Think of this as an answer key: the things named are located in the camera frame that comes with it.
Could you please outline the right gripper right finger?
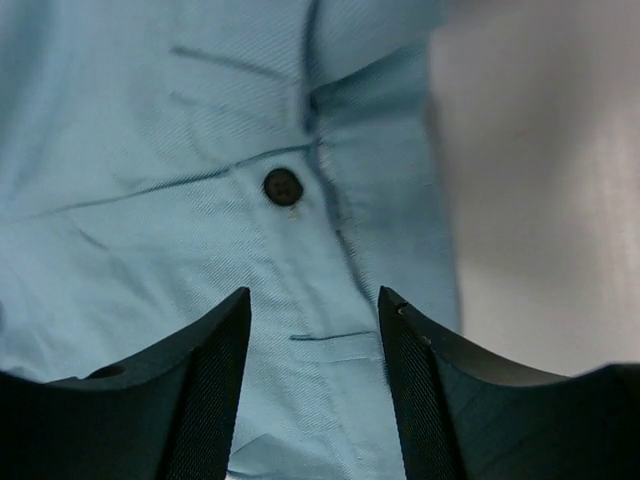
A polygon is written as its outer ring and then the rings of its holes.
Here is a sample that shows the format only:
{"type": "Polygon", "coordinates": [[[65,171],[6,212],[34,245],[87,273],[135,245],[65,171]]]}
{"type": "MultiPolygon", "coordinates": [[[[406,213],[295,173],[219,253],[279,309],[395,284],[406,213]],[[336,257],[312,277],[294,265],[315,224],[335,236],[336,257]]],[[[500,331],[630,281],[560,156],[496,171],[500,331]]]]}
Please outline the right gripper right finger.
{"type": "Polygon", "coordinates": [[[637,365],[565,377],[488,351],[389,288],[378,310],[408,478],[638,477],[637,365]]]}

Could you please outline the light blue trousers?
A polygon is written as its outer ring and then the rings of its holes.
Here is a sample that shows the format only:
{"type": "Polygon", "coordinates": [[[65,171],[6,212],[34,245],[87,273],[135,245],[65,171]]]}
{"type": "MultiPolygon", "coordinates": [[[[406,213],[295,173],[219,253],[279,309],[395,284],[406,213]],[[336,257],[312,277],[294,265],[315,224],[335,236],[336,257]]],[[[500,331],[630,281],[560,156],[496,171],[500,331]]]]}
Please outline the light blue trousers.
{"type": "Polygon", "coordinates": [[[401,479],[377,297],[459,324],[443,1],[5,1],[1,367],[83,376],[249,288],[234,479],[401,479]]]}

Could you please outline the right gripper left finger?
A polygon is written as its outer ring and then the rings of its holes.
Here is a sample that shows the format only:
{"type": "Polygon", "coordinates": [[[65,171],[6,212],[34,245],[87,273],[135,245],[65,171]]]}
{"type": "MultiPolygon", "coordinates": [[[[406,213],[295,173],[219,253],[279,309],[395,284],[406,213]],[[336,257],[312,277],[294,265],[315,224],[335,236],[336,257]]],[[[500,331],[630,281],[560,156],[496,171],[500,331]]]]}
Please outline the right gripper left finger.
{"type": "Polygon", "coordinates": [[[240,288],[84,379],[2,374],[2,478],[225,478],[250,325],[250,293],[240,288]]]}

